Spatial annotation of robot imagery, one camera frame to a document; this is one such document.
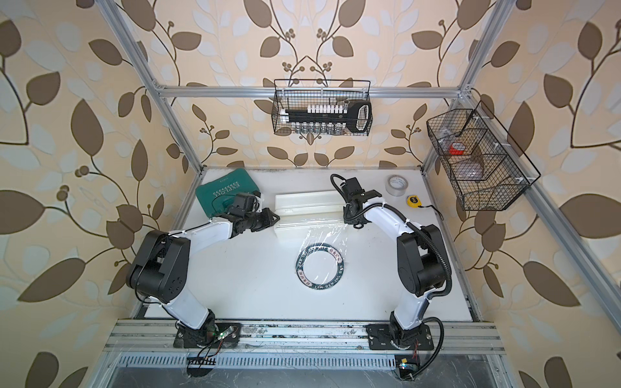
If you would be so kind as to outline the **white plastic wrap dispenser box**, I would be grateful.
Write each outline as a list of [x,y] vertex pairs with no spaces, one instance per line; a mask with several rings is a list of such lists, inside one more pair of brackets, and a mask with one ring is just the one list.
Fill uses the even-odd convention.
[[278,194],[274,226],[278,239],[302,239],[315,229],[344,226],[344,199],[336,190]]

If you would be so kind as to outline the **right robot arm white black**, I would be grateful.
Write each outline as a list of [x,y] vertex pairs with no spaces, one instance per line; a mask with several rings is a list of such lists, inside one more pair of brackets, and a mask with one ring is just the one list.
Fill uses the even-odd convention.
[[410,220],[382,195],[362,188],[357,178],[330,176],[344,200],[343,218],[362,229],[373,224],[396,243],[397,273],[405,294],[391,313],[396,331],[412,331],[424,323],[430,302],[446,297],[453,288],[452,268],[440,229]]

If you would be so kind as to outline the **grey duct tape roll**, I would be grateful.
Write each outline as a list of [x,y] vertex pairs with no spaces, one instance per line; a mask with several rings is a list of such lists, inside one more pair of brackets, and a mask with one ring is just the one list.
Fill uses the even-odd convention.
[[409,189],[408,181],[399,175],[388,176],[385,186],[386,191],[393,197],[402,197]]

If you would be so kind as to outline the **black socket set holder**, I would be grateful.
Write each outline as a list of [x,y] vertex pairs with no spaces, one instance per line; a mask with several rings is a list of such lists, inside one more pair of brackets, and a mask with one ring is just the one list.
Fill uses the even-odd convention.
[[273,112],[275,133],[290,129],[296,134],[333,136],[367,135],[373,123],[369,100],[343,100],[336,103],[312,103]]

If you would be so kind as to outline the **white plate dark green rim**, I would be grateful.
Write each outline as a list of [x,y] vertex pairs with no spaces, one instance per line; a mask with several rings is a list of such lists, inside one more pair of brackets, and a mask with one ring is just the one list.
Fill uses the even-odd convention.
[[310,244],[299,253],[295,272],[309,289],[331,289],[344,274],[344,256],[325,242]]

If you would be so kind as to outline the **green plastic tool case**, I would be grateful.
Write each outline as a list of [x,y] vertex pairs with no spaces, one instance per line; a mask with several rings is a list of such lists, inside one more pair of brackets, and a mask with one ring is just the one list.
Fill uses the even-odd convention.
[[239,193],[260,195],[259,187],[243,168],[202,184],[195,190],[196,198],[208,218],[223,213]]

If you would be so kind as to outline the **red item in basket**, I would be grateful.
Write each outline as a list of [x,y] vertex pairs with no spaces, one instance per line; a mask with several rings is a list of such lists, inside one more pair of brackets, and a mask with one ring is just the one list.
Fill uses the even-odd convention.
[[462,142],[452,142],[448,147],[448,154],[451,156],[465,155],[467,147]]

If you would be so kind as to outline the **aluminium frame front rail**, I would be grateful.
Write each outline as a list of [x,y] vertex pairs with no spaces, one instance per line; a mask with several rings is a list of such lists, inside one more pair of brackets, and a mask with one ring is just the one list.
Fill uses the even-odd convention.
[[[363,321],[243,320],[225,339],[222,350],[276,353],[372,353]],[[491,323],[445,322],[441,355],[505,355],[496,326]],[[117,321],[103,350],[106,352],[184,352],[174,321],[123,319]]]

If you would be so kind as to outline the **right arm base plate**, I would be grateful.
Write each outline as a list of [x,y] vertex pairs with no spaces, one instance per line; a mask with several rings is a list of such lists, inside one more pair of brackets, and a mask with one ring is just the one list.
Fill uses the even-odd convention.
[[402,330],[396,323],[377,323],[365,327],[371,350],[431,351],[434,350],[430,327]]

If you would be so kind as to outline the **yellow tape measure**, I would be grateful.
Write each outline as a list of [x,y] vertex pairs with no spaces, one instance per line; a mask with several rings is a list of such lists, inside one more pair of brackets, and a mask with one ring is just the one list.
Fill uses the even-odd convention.
[[409,207],[416,209],[422,207],[421,201],[418,196],[411,195],[407,197],[406,203]]

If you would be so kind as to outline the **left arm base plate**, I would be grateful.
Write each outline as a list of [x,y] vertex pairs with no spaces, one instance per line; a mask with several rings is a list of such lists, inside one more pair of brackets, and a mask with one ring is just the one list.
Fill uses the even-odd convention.
[[238,346],[241,338],[241,323],[205,323],[200,329],[191,329],[176,322],[175,349],[203,349],[223,344],[225,349]]

